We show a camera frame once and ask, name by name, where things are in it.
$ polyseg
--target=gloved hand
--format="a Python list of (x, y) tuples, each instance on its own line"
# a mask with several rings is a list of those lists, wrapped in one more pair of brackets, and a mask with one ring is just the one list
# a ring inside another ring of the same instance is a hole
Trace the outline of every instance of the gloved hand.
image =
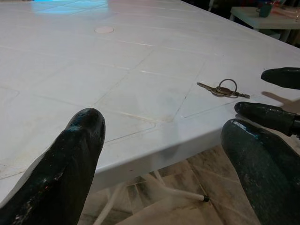
[[(300, 89), (300, 68), (271, 69), (262, 79)], [(279, 107), (239, 102), (235, 111), (264, 127), (300, 135), (300, 116)], [(222, 146), (262, 225), (300, 224), (300, 157), (279, 136), (242, 120), (229, 120)]]

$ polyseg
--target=green mug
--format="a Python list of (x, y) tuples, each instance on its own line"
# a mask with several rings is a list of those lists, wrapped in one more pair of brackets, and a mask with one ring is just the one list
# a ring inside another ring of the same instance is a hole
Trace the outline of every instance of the green mug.
[(272, 9), (272, 4), (264, 3), (256, 11), (259, 12), (260, 17), (268, 17), (270, 15), (271, 9)]

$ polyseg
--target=table top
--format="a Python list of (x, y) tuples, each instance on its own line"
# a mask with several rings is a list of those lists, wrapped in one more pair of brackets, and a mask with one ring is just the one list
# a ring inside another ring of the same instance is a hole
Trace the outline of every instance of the table top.
[(99, 190), (219, 144), (247, 99), (196, 82), (232, 78), (251, 102), (299, 98), (260, 75), (299, 66), (300, 49), (179, 0), (0, 2), (0, 30), (0, 200), (85, 107), (106, 121)]
[(268, 17), (259, 17), (255, 7), (232, 7), (231, 14), (255, 29), (299, 30), (300, 22), (295, 19), (271, 13)]

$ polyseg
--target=metal key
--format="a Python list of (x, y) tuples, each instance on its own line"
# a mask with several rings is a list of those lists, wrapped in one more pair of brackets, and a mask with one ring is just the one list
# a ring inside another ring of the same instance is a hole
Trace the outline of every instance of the metal key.
[(204, 83), (197, 83), (198, 86), (205, 88), (206, 90), (210, 91), (213, 95), (218, 97), (230, 97), (230, 96), (236, 96), (236, 97), (243, 97), (243, 98), (250, 98), (249, 95), (241, 94), (236, 91), (232, 91), (228, 88), (217, 86), (215, 88), (210, 87)]
[(198, 82), (197, 85), (210, 91), (213, 95), (220, 96), (220, 97), (225, 96), (225, 94), (218, 92), (216, 88), (210, 87), (204, 83)]
[(224, 94), (225, 97), (226, 96), (227, 97), (236, 96), (236, 97), (250, 98), (249, 95), (242, 94), (242, 93), (239, 93), (237, 91), (232, 91), (228, 88), (224, 88), (224, 87), (220, 87), (220, 86), (216, 87), (216, 92), (218, 92), (219, 94)]

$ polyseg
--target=keys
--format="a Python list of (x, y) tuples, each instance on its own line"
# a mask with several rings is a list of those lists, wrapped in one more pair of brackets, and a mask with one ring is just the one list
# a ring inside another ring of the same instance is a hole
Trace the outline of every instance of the keys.
[[(230, 80), (230, 81), (233, 81), (234, 84), (235, 84), (235, 90), (230, 90), (228, 88), (225, 88), (225, 87), (221, 87), (221, 84), (223, 81), (225, 80)], [(204, 83), (200, 83), (198, 82), (197, 85), (200, 86), (200, 87), (203, 87), (205, 88), (206, 90), (210, 91), (213, 95), (215, 96), (218, 96), (218, 97), (231, 97), (231, 96), (236, 96), (236, 97), (243, 97), (243, 98), (250, 98), (249, 95), (246, 95), (246, 94), (242, 94), (242, 93), (238, 93), (236, 90), (237, 90), (237, 85), (236, 85), (236, 82), (234, 80), (231, 80), (231, 79), (225, 79), (223, 81), (221, 81), (221, 83), (219, 84), (219, 86), (213, 88), (213, 87), (210, 87)]]

